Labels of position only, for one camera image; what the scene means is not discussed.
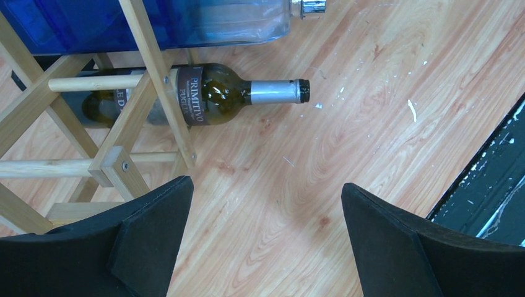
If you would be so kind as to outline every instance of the wooden frame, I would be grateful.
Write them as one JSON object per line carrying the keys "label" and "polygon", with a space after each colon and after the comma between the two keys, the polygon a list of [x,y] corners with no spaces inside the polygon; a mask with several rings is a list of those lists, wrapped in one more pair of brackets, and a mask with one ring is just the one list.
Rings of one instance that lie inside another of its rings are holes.
{"label": "wooden frame", "polygon": [[[175,51],[161,53],[142,0],[119,0],[146,65],[143,75],[97,79],[74,78],[91,60],[100,68],[112,68],[106,53],[63,56],[45,72],[0,13],[0,50],[27,89],[0,113],[0,157],[46,111],[84,159],[0,161],[0,178],[82,177],[69,203],[54,204],[47,216],[39,214],[0,184],[0,222],[18,233],[45,233],[50,229],[87,218],[122,202],[90,202],[98,185],[115,187],[124,200],[150,189],[136,162],[171,162],[171,177],[194,166],[196,154],[182,112],[170,94],[168,71]],[[190,64],[198,60],[195,49],[186,49]],[[100,146],[93,142],[60,92],[135,88],[128,104]],[[156,98],[159,98],[178,150],[168,153],[130,153]]]}

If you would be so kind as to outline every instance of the green glass bottle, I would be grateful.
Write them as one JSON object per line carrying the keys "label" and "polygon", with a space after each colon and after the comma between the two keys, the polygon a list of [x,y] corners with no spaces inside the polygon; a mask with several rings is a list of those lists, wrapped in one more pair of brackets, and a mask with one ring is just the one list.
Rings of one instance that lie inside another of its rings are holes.
{"label": "green glass bottle", "polygon": [[[80,76],[141,74],[145,68],[106,69],[81,72]],[[248,105],[306,103],[310,100],[308,80],[248,81],[222,64],[174,66],[170,82],[189,126],[218,125],[232,120]],[[63,98],[80,122],[88,128],[112,127],[126,106],[132,89],[64,92]],[[147,122],[166,126],[168,121],[156,99]]]}

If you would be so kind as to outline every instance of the white paint fleck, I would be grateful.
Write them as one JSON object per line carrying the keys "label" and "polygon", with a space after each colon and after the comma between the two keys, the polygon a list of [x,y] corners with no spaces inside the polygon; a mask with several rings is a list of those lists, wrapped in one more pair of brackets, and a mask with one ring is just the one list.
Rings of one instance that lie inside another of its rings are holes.
{"label": "white paint fleck", "polygon": [[478,238],[487,238],[492,233],[498,231],[499,224],[501,223],[501,216],[503,215],[503,212],[505,212],[505,208],[509,204],[509,202],[512,200],[514,195],[521,189],[521,187],[525,184],[525,176],[521,178],[519,183],[516,185],[516,187],[507,195],[505,200],[501,203],[501,205],[498,207],[496,212],[490,217],[490,219],[487,221],[485,226],[481,228],[481,230],[477,233],[476,237]]}
{"label": "white paint fleck", "polygon": [[518,117],[517,115],[519,115],[521,113],[521,110],[523,109],[523,105],[525,105],[525,101],[523,101],[523,103],[519,106],[518,110],[516,110],[516,112],[514,113],[514,115],[512,116],[512,118],[517,121],[518,120]]}
{"label": "white paint fleck", "polygon": [[290,165],[295,168],[295,165],[292,162],[290,162],[290,160],[288,160],[287,157],[285,156],[282,156],[282,157],[284,158],[284,160],[286,160],[286,162],[290,163]]}
{"label": "white paint fleck", "polygon": [[397,6],[399,3],[386,3],[386,4],[377,4],[374,7],[381,7],[381,6]]}
{"label": "white paint fleck", "polygon": [[485,168],[485,165],[487,164],[487,161],[485,160],[485,163],[481,164],[481,166],[479,167],[478,171],[481,171],[483,168]]}
{"label": "white paint fleck", "polygon": [[412,116],[414,117],[414,123],[416,123],[417,122],[417,114],[415,113],[415,108],[414,108],[412,102],[410,101],[410,99],[408,101],[408,105],[409,105],[410,111],[412,112]]}

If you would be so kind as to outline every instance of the paint speck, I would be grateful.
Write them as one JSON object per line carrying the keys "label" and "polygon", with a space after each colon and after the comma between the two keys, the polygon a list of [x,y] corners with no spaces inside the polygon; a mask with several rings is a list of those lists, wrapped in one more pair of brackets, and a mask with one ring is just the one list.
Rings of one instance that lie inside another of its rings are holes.
{"label": "paint speck", "polygon": [[412,116],[414,117],[414,123],[416,123],[417,122],[417,115],[415,113],[415,108],[414,108],[412,102],[410,101],[410,99],[408,101],[408,105],[409,105],[410,111],[412,112]]}
{"label": "paint speck", "polygon": [[285,157],[285,156],[282,156],[282,157],[284,158],[284,160],[286,160],[286,162],[288,162],[292,167],[295,168],[295,165],[292,162],[290,162],[290,160],[288,160],[287,157]]}
{"label": "paint speck", "polygon": [[521,113],[521,110],[523,110],[523,105],[525,105],[525,101],[519,106],[518,110],[516,110],[516,112],[514,113],[514,115],[512,116],[512,118],[517,121],[518,120],[518,117],[517,115],[519,115]]}

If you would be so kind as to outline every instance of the blue plastic container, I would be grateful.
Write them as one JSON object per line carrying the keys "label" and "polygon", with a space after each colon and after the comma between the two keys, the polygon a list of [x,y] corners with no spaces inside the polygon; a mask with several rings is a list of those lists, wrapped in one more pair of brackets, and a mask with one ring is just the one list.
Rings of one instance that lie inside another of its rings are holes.
{"label": "blue plastic container", "polygon": [[[268,42],[288,34],[291,17],[304,13],[301,0],[144,0],[144,5],[162,50]],[[35,55],[137,50],[118,0],[0,0],[0,10]]]}

